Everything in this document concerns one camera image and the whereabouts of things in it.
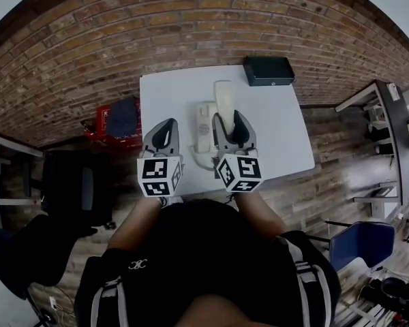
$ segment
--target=black shirt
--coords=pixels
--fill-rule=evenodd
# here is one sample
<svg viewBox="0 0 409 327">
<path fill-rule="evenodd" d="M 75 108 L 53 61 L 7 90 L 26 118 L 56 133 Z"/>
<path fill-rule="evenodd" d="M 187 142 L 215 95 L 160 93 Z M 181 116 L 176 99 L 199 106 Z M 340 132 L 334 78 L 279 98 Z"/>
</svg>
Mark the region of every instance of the black shirt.
<svg viewBox="0 0 409 327">
<path fill-rule="evenodd" d="M 340 286 L 326 258 L 304 233 L 282 236 L 301 248 L 304 259 L 323 268 L 335 310 Z M 303 325 L 288 249 L 279 241 L 264 240 L 235 209 L 219 202 L 166 207 L 139 251 L 110 249 L 102 258 L 89 260 L 76 297 L 79 326 L 88 326 L 94 293 L 119 275 L 130 326 L 174 326 L 195 297 L 203 294 L 231 300 L 255 322 Z"/>
</svg>

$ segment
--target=wooden floor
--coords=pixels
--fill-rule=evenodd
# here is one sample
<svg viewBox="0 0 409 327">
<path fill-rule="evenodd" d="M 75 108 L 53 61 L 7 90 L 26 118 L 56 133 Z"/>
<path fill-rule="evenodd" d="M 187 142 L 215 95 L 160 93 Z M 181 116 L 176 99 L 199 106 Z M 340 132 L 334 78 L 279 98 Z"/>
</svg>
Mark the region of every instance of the wooden floor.
<svg viewBox="0 0 409 327">
<path fill-rule="evenodd" d="M 277 178 L 264 183 L 261 194 L 268 205 L 278 213 L 292 229 L 304 230 L 312 235 L 330 236 L 324 219 L 352 223 L 369 217 L 369 207 L 353 203 L 351 199 L 371 191 L 379 182 L 395 180 L 395 168 L 389 157 L 374 155 L 374 146 L 364 139 L 366 120 L 363 112 L 349 108 L 341 113 L 333 109 L 303 109 L 316 166 L 313 170 Z M 119 225 L 140 197 L 136 182 L 136 154 L 111 156 L 116 204 L 113 218 Z M 40 173 L 40 164 L 35 174 Z M 19 178 L 5 178 L 5 187 L 13 195 L 21 194 Z M 213 198 L 226 201 L 222 192 L 197 195 L 193 198 Z M 400 212 L 407 215 L 409 205 Z M 36 207 L 16 207 L 2 210 L 4 227 L 17 231 L 41 210 Z M 409 273 L 409 244 L 402 238 L 407 228 L 404 222 L 392 219 L 397 228 L 394 254 L 388 267 Z M 339 231 L 332 227 L 331 233 Z M 58 287 L 74 299 L 80 276 L 88 257 L 103 254 L 113 230 L 99 229 L 91 237 L 79 240 L 74 246 L 66 272 Z M 364 264 L 355 263 L 339 273 L 342 280 L 343 299 L 352 302 L 360 286 L 371 275 Z M 32 285 L 31 292 L 40 307 L 50 310 L 49 296 L 54 296 L 63 307 L 64 326 L 75 326 L 72 302 L 56 287 Z M 344 305 L 339 304 L 335 319 L 336 326 L 345 326 L 354 319 Z"/>
</svg>

